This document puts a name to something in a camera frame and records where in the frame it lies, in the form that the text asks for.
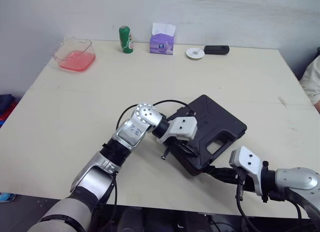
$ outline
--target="purple box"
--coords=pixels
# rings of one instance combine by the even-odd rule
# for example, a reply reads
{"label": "purple box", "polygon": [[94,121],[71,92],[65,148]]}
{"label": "purple box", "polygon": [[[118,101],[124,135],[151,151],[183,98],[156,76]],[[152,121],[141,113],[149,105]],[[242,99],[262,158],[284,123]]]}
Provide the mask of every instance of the purple box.
{"label": "purple box", "polygon": [[151,36],[150,53],[172,55],[174,52],[175,37],[163,33]]}

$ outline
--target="green can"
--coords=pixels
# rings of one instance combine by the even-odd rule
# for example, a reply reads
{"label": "green can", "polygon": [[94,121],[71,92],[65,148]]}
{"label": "green can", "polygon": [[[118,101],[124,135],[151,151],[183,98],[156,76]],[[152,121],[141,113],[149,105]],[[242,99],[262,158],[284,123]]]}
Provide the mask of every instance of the green can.
{"label": "green can", "polygon": [[119,28],[119,35],[122,51],[126,54],[132,53],[134,51],[134,47],[132,43],[130,28],[128,26],[121,26]]}

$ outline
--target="small white plate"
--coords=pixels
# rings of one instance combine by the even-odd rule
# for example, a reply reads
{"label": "small white plate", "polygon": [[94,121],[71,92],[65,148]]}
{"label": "small white plate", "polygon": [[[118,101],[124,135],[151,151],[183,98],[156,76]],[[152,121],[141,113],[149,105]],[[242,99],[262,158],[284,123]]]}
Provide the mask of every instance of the small white plate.
{"label": "small white plate", "polygon": [[205,52],[200,48],[188,48],[185,51],[186,56],[191,59],[199,60],[205,56]]}

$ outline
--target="black case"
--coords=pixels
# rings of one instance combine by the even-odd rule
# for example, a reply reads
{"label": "black case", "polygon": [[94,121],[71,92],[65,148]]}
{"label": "black case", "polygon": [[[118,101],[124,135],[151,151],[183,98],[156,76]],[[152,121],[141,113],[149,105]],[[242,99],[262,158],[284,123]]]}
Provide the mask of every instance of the black case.
{"label": "black case", "polygon": [[[196,176],[202,173],[233,142],[241,138],[247,126],[206,95],[201,95],[189,105],[196,112],[195,138],[188,142],[177,139],[173,141],[172,138],[169,138],[164,144],[189,173]],[[187,107],[179,108],[167,120],[185,117],[188,112]],[[211,154],[207,147],[215,141],[221,141],[223,145]],[[192,150],[194,155],[185,153],[186,150]]]}

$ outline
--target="beige shirt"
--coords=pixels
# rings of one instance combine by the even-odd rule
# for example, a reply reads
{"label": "beige shirt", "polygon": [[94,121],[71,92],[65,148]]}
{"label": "beige shirt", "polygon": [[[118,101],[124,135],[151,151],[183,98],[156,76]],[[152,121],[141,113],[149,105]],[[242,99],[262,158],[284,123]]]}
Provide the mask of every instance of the beige shirt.
{"label": "beige shirt", "polygon": [[300,84],[313,105],[320,101],[320,56],[306,68]]}

